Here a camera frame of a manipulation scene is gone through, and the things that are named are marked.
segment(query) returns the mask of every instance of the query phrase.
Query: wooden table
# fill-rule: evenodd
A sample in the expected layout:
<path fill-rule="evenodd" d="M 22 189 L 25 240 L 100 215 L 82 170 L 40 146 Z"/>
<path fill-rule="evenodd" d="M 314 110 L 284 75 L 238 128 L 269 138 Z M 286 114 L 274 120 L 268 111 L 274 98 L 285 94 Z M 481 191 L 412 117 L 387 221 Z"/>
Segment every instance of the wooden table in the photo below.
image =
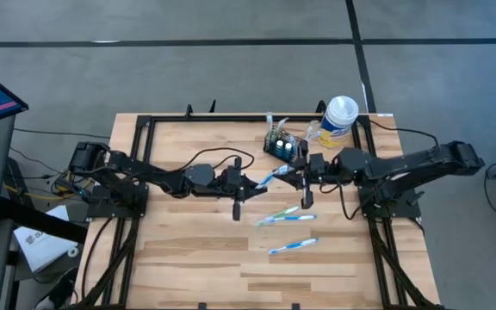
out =
<path fill-rule="evenodd" d="M 110 140 L 113 150 L 130 152 L 137 116 L 116 116 Z M 395 127 L 393 117 L 370 117 Z M 306 127 L 306 123 L 287 122 L 285 129 L 303 136 Z M 151 164 L 174 169 L 202 149 L 230 146 L 256 157 L 245 174 L 252 180 L 262 180 L 282 164 L 262 150 L 266 128 L 264 123 L 248 122 L 161 122 L 154 134 Z M 402 153 L 396 132 L 372 128 L 379 157 Z M 347 134 L 345 146 L 353 146 L 352 141 Z M 144 150 L 143 142 L 139 149 Z M 323 152 L 327 160 L 340 149 L 309 143 L 310 153 Z M 230 154 L 209 152 L 196 162 L 217 164 Z M 299 204 L 301 192 L 274 180 L 269 192 L 247 201 L 241 220 L 233 221 L 230 199 L 190 196 L 178 200 L 151 186 L 146 216 L 140 222 L 127 308 L 196 308 L 199 302 L 220 309 L 290 308 L 292 303 L 300 303 L 301 308 L 380 308 L 367 221 L 360 214 L 353 221 L 345 219 L 337 191 L 325 195 L 313 186 L 313 192 L 313 207 L 298 214 L 317 214 L 317 220 L 255 227 L 268 214 Z M 351 185 L 344 192 L 350 212 L 359 203 L 357 191 Z M 104 221 L 90 224 L 85 249 L 91 247 Z M 109 224 L 96 245 L 87 275 L 88 289 L 107 268 L 115 222 Z M 406 219 L 396 219 L 393 225 L 402 267 L 425 297 L 439 302 L 422 232 Z M 311 237 L 319 237 L 319 243 L 275 256 L 267 253 L 271 248 Z M 85 259 L 86 255 L 76 282 L 78 292 Z M 386 270 L 395 303 L 393 278 L 388 267 Z M 116 275 L 114 303 L 121 270 Z"/>

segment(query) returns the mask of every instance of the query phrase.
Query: concrete floor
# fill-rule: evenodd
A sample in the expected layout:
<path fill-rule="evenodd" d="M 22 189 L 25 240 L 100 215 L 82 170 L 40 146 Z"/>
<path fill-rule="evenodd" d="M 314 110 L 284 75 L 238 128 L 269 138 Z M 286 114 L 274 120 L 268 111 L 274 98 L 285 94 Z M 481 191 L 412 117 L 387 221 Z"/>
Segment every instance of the concrete floor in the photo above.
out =
<path fill-rule="evenodd" d="M 364 39 L 496 38 L 496 1 L 355 0 Z M 0 0 L 0 41 L 350 38 L 341 0 Z M 496 45 L 365 46 L 378 112 L 399 127 L 463 140 L 496 162 Z M 354 97 L 352 45 L 2 48 L 0 82 L 30 105 L 18 127 L 109 134 L 119 112 L 307 112 Z M 77 138 L 15 133 L 13 147 L 56 168 Z M 406 152 L 431 146 L 402 134 Z M 17 158 L 27 176 L 46 173 Z M 426 244 L 442 303 L 496 309 L 496 214 L 483 171 L 423 187 Z M 37 181 L 36 187 L 47 185 Z M 489 187 L 496 205 L 496 183 Z M 23 285 L 19 309 L 45 292 Z"/>

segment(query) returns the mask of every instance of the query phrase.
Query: cable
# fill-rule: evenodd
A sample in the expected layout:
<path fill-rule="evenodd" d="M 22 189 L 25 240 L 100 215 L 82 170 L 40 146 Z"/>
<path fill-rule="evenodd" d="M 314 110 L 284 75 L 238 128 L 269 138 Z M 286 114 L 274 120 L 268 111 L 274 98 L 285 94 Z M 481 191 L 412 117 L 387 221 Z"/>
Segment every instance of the cable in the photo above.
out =
<path fill-rule="evenodd" d="M 365 203 L 367 203 L 370 200 L 370 198 L 372 198 L 382 188 L 382 186 L 384 186 L 384 184 L 386 184 L 385 181 L 382 182 L 382 184 L 380 184 L 380 186 L 378 186 L 375 190 L 373 190 L 373 192 L 370 195 L 368 195 L 367 198 L 363 200 L 363 202 L 359 203 L 359 206 L 355 208 L 355 210 L 353 210 L 351 216 L 348 216 L 348 213 L 345 210 L 344 191 L 342 190 L 342 186 L 340 186 L 340 201 L 342 202 L 342 211 L 344 212 L 344 217 L 347 220 L 353 220 L 357 211 L 359 211 L 359 209 L 361 209 L 365 205 Z"/>
<path fill-rule="evenodd" d="M 418 228 L 420 228 L 420 230 L 422 231 L 422 235 L 423 236 L 426 236 L 426 232 L 424 230 L 424 227 L 422 226 L 422 224 L 420 224 L 419 221 L 417 221 L 417 219 L 415 218 L 408 218 L 411 222 L 413 222 L 416 226 L 418 226 Z"/>
<path fill-rule="evenodd" d="M 90 138 L 100 138 L 100 139 L 110 139 L 108 136 L 101 136 L 101 135 L 96 135 L 96 134 L 89 134 L 89 133 L 61 133 L 61 132 L 48 132 L 48 131 L 40 131 L 40 130 L 31 130 L 31 129 L 20 129 L 16 128 L 16 131 L 19 132 L 24 132 L 24 133 L 41 133 L 41 134 L 56 134 L 56 135 L 75 135 L 75 136 L 81 136 L 81 137 L 90 137 Z"/>
<path fill-rule="evenodd" d="M 4 184 L 4 187 L 9 191 L 12 191 L 13 193 L 18 194 L 18 189 L 15 189 L 14 187 L 11 187 L 7 184 Z M 41 199 L 41 200 L 61 201 L 61 200 L 65 200 L 68 198 L 72 198 L 76 194 L 69 194 L 69 195 L 62 196 L 62 197 L 50 197 L 50 196 L 36 195 L 36 194 L 31 194 L 31 193 L 24 193 L 24 195 L 30 196 L 32 198 Z"/>
<path fill-rule="evenodd" d="M 45 175 L 39 176 L 39 177 L 17 177 L 17 176 L 10 174 L 10 173 L 5 173 L 5 176 L 7 176 L 7 177 L 14 177 L 14 178 L 18 178 L 21 180 L 34 180 L 34 179 L 48 180 L 48 179 L 50 179 L 52 177 L 56 177 L 58 175 L 59 175 L 59 173 L 55 173 L 53 175 L 45 174 Z"/>
<path fill-rule="evenodd" d="M 148 172 L 151 172 L 152 174 L 158 174 L 158 175 L 163 175 L 163 174 L 169 174 L 169 173 L 175 173 L 175 172 L 179 172 L 179 171 L 183 171 L 185 168 L 189 167 L 190 164 L 192 164 L 195 159 L 197 157 L 199 157 L 201 154 L 203 154 L 204 152 L 215 152 L 215 151 L 224 151 L 224 150 L 228 150 L 228 151 L 235 151 L 235 152 L 239 152 L 241 154 L 244 154 L 248 157 L 250 157 L 250 163 L 247 164 L 246 166 L 244 167 L 240 167 L 241 170 L 244 170 L 244 169 L 248 169 L 250 168 L 250 166 L 252 166 L 252 164 L 254 164 L 254 161 L 256 160 L 254 158 L 254 156 L 252 154 L 250 154 L 249 152 L 245 152 L 245 151 L 242 151 L 242 150 L 239 150 L 239 149 L 236 149 L 236 148 L 233 148 L 233 147 L 216 147 L 216 148 L 211 148 L 211 149 L 205 149 L 205 150 L 202 150 L 202 151 L 199 151 L 197 154 L 195 154 L 195 156 L 193 156 L 193 158 L 191 158 L 189 160 L 189 162 L 187 162 L 187 164 L 184 164 L 183 166 L 179 167 L 179 168 L 176 168 L 174 170 L 168 170 L 168 171 L 162 171 L 162 172 L 156 172 L 156 171 L 151 171 L 151 170 L 145 170 L 145 171 L 140 171 L 140 172 L 137 172 L 137 173 L 133 173 L 132 175 L 129 175 L 127 176 L 127 178 L 134 178 L 134 177 L 138 177 L 142 174 L 145 174 L 145 173 L 148 173 Z M 231 156 L 228 156 L 226 157 L 225 159 L 223 159 L 221 162 L 219 162 L 215 167 L 218 167 L 220 165 L 222 165 L 223 163 L 225 163 L 225 161 L 227 161 L 229 158 L 231 158 Z"/>
<path fill-rule="evenodd" d="M 33 276 L 32 280 L 36 281 L 39 284 L 51 284 L 51 283 L 57 281 L 57 279 L 59 279 L 60 276 L 61 275 L 54 276 L 51 280 L 47 280 L 47 281 L 38 280 L 35 276 Z"/>
<path fill-rule="evenodd" d="M 221 166 L 223 163 L 225 163 L 229 158 L 241 158 L 239 155 L 229 155 L 225 157 L 223 160 L 221 160 L 217 165 L 215 165 L 213 168 L 216 169 L 219 166 Z"/>
<path fill-rule="evenodd" d="M 72 293 L 74 293 L 74 296 L 76 297 L 76 302 L 73 302 L 72 303 L 72 299 L 70 298 L 70 305 L 74 305 L 74 304 L 77 304 L 78 301 L 79 301 L 79 297 L 78 297 L 78 292 L 76 292 L 76 289 L 72 289 Z"/>
<path fill-rule="evenodd" d="M 335 189 L 337 189 L 340 186 L 340 182 L 338 180 L 336 180 L 336 182 L 338 182 L 338 184 L 336 184 L 333 188 L 328 189 L 328 190 L 324 190 L 324 191 L 323 191 L 323 186 L 325 186 L 325 185 L 321 184 L 319 186 L 319 191 L 323 194 L 330 194 L 331 192 L 333 192 Z"/>
<path fill-rule="evenodd" d="M 90 252 L 87 254 L 87 259 L 85 260 L 85 266 L 84 266 L 84 274 L 82 275 L 82 299 L 85 299 L 85 279 L 87 277 L 87 268 L 90 265 L 90 260 L 91 260 L 91 255 L 93 254 L 93 249 L 95 249 L 95 245 L 97 241 L 99 241 L 99 238 L 101 238 L 102 231 L 104 231 L 104 228 L 107 227 L 107 225 L 110 223 L 110 221 L 113 218 L 109 218 L 107 221 L 102 224 L 101 229 L 99 229 L 99 232 L 96 234 L 95 239 L 93 240 L 93 244 L 91 245 Z"/>
<path fill-rule="evenodd" d="M 13 150 L 13 151 L 17 152 L 19 155 L 21 155 L 22 157 L 24 157 L 26 160 L 33 161 L 33 162 L 38 163 L 38 164 L 42 164 L 44 167 L 48 168 L 48 169 L 49 169 L 49 170 L 51 170 L 51 171 L 55 171 L 55 172 L 61 173 L 61 171 L 56 170 L 56 169 L 54 169 L 53 167 L 50 167 L 50 166 L 46 165 L 45 163 L 43 163 L 43 162 L 42 162 L 41 160 L 39 160 L 39 159 L 29 158 L 28 156 L 24 155 L 24 153 L 22 153 L 22 152 L 20 152 L 20 151 L 18 151 L 18 150 L 16 150 L 16 149 L 14 149 L 12 146 L 10 146 L 9 148 L 10 148 L 11 150 Z"/>
<path fill-rule="evenodd" d="M 372 121 L 372 120 L 369 120 L 371 123 L 375 124 L 376 126 L 382 128 L 382 129 L 386 129 L 386 130 L 390 130 L 390 131 L 401 131 L 401 132 L 407 132 L 407 133 L 418 133 L 418 134 L 422 134 L 426 137 L 430 137 L 432 139 L 434 139 L 434 143 L 435 143 L 435 149 L 434 149 L 434 153 L 432 156 L 435 156 L 436 153 L 439 151 L 439 142 L 437 141 L 437 137 L 433 134 L 430 134 L 430 133 L 425 133 L 423 131 L 420 131 L 420 130 L 414 130 L 414 129 L 405 129 L 405 128 L 390 128 L 390 127 L 385 127 L 375 121 Z"/>
<path fill-rule="evenodd" d="M 255 158 L 249 152 L 244 152 L 242 150 L 239 150 L 239 149 L 236 149 L 236 148 L 233 148 L 233 147 L 216 147 L 216 148 L 202 150 L 202 151 L 198 152 L 197 154 L 195 154 L 195 156 L 193 156 L 193 158 L 191 158 L 190 161 L 187 162 L 187 164 L 184 164 L 183 167 L 177 168 L 175 170 L 166 171 L 166 172 L 177 172 L 177 171 L 181 171 L 181 170 L 189 167 L 190 164 L 192 164 L 197 157 L 199 157 L 201 154 L 203 154 L 205 152 L 215 152 L 215 151 L 224 151 L 224 150 L 239 152 L 241 154 L 244 154 L 244 155 L 248 156 L 251 159 L 249 164 L 247 164 L 246 166 L 240 168 L 241 170 L 248 169 L 252 164 L 254 164 Z"/>
<path fill-rule="evenodd" d="M 496 213 L 496 207 L 491 203 L 491 199 L 489 198 L 489 194 L 487 193 L 487 175 L 489 175 L 489 171 L 494 166 L 496 166 L 496 163 L 490 164 L 489 167 L 486 169 L 486 175 L 483 177 L 483 191 L 486 194 L 487 204 L 489 204 L 489 207 Z"/>
<path fill-rule="evenodd" d="M 88 179 L 87 182 L 84 184 L 84 186 L 82 187 L 83 189 L 87 188 L 87 186 L 91 183 L 91 179 Z M 3 185 L 7 190 L 15 193 L 15 194 L 18 194 L 18 189 L 15 189 L 14 187 L 12 186 L 9 186 L 7 184 L 4 184 Z M 36 194 L 31 194 L 31 193 L 24 193 L 24 195 L 26 196 L 29 196 L 29 197 L 32 197 L 32 198 L 37 198 L 37 199 L 41 199 L 41 200 L 48 200 L 48 201 L 61 201 L 61 200 L 66 200 L 66 199 L 70 199 L 72 198 L 73 196 L 76 195 L 76 193 L 72 193 L 72 194 L 69 194 L 69 195 L 63 195 L 63 196 L 59 196 L 59 197 L 51 197 L 51 196 L 43 196 L 43 195 L 36 195 Z"/>

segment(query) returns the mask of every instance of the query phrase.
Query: white paper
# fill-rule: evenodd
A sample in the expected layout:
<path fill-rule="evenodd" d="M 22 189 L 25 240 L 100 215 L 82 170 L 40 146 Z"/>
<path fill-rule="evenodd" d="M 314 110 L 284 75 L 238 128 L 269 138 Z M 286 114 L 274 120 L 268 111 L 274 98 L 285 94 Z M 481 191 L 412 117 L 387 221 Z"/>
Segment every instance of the white paper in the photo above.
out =
<path fill-rule="evenodd" d="M 68 220 L 66 206 L 58 206 L 46 212 L 61 220 Z M 66 239 L 57 238 L 34 229 L 20 227 L 15 229 L 15 237 L 24 252 L 32 272 L 37 272 L 57 258 L 67 253 L 68 250 L 78 245 Z"/>

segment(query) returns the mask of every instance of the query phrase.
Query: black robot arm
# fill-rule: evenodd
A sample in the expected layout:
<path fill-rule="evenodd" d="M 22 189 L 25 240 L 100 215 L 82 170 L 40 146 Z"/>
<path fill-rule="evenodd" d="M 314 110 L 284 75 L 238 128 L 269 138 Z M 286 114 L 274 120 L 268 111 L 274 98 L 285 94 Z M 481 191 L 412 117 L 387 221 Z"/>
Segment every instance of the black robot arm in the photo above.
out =
<path fill-rule="evenodd" d="M 346 147 L 330 163 L 322 153 L 307 156 L 307 142 L 302 141 L 298 155 L 294 170 L 276 177 L 303 189 L 303 208 L 313 204 L 310 184 L 352 182 L 372 190 L 377 204 L 414 204 L 423 193 L 409 197 L 406 192 L 410 189 L 446 175 L 472 176 L 484 165 L 474 148 L 460 141 L 394 158 L 376 158 L 360 149 Z"/>
<path fill-rule="evenodd" d="M 267 191 L 256 189 L 257 183 L 241 175 L 241 158 L 216 176 L 211 164 L 194 164 L 184 169 L 164 170 L 130 158 L 124 152 L 111 151 L 103 143 L 79 142 L 69 171 L 80 177 L 89 177 L 108 190 L 113 204 L 136 209 L 146 200 L 145 183 L 158 185 L 166 194 L 175 198 L 188 195 L 199 197 L 229 197 L 234 199 L 232 217 L 240 219 L 240 203 Z M 81 195 L 87 202 L 101 197 Z"/>

